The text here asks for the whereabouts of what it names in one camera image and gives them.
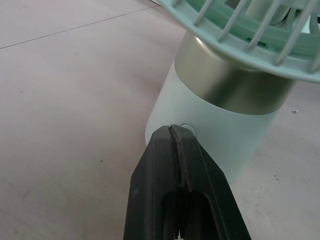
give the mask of desk fan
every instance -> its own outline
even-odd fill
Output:
[[[229,183],[297,81],[320,82],[320,0],[158,0],[187,33],[145,130],[193,132]]]

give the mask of white cylindrical base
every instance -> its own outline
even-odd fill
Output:
[[[242,173],[276,114],[246,115],[212,105],[183,84],[172,64],[146,125],[145,141],[148,144],[162,126],[187,124],[231,183]]]

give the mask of gold metallic band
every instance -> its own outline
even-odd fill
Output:
[[[295,84],[291,79],[226,62],[188,32],[174,67],[181,81],[203,100],[247,115],[278,110]]]

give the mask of beige floor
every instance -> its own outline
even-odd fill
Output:
[[[149,0],[0,0],[0,29],[0,240],[122,239],[184,29]],[[298,84],[232,184],[253,240],[319,239],[319,119]]]

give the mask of black clip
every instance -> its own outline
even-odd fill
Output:
[[[130,184],[124,240],[250,240],[225,175],[190,130],[155,131]]]

